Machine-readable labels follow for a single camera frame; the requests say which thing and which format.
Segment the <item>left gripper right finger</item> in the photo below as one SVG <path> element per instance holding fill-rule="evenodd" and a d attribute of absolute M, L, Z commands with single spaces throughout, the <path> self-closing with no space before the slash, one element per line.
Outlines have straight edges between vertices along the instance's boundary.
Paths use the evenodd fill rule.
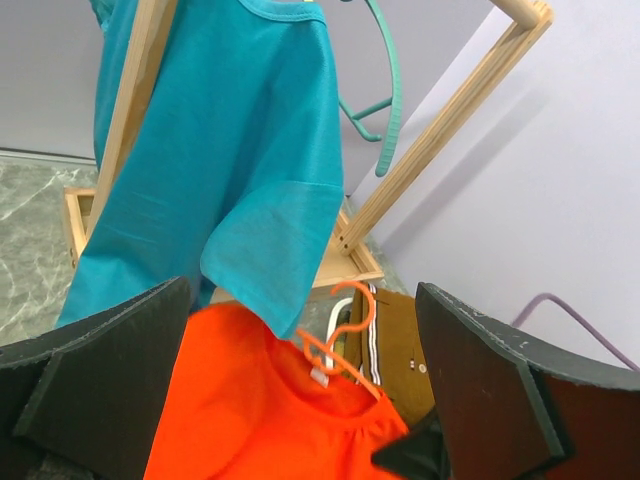
<path fill-rule="evenodd" d="M 638 372 L 549 344 L 431 283 L 415 300 L 454 478 L 638 478 Z"/>

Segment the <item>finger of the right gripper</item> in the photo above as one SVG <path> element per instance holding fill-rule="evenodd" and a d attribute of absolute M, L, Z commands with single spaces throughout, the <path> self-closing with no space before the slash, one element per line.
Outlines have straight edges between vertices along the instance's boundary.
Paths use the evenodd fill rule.
<path fill-rule="evenodd" d="M 404 479 L 451 478 L 451 465 L 437 414 L 427 414 L 409 432 L 374 452 L 372 463 Z"/>

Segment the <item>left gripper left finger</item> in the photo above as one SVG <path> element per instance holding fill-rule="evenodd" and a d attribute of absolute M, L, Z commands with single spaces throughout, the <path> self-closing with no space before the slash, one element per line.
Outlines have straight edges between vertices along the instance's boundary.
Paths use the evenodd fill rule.
<path fill-rule="evenodd" d="M 46 454 L 102 479 L 140 479 L 191 306 L 184 278 L 1 348 L 1 476 Z"/>

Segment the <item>orange plastic hanger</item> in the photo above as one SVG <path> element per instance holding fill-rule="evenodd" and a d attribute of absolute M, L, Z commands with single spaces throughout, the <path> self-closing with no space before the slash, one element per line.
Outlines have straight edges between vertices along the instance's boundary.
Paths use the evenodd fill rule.
<path fill-rule="evenodd" d="M 373 383 L 367 380 L 358 369 L 356 369 L 349 361 L 343 358 L 341 355 L 334 351 L 334 344 L 341 335 L 348 333 L 358 333 L 366 330 L 371 324 L 374 317 L 375 299 L 369 288 L 362 282 L 355 280 L 343 281 L 331 290 L 331 294 L 336 294 L 339 290 L 345 288 L 354 288 L 362 293 L 362 296 L 368 303 L 368 315 L 367 317 L 357 325 L 343 324 L 337 327 L 329 339 L 325 342 L 321 342 L 316 337 L 302 328 L 296 329 L 296 334 L 302 340 L 302 351 L 308 362 L 317 371 L 323 375 L 329 377 L 333 375 L 341 374 L 343 371 L 348 372 L 376 399 L 381 398 L 379 388 Z"/>

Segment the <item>orange t shirt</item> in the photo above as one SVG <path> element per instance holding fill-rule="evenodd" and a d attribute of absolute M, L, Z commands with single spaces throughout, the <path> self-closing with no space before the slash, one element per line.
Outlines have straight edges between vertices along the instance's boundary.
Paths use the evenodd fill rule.
<path fill-rule="evenodd" d="M 408 431 L 386 395 L 323 380 L 252 312 L 192 314 L 147 479 L 389 479 L 372 454 Z"/>

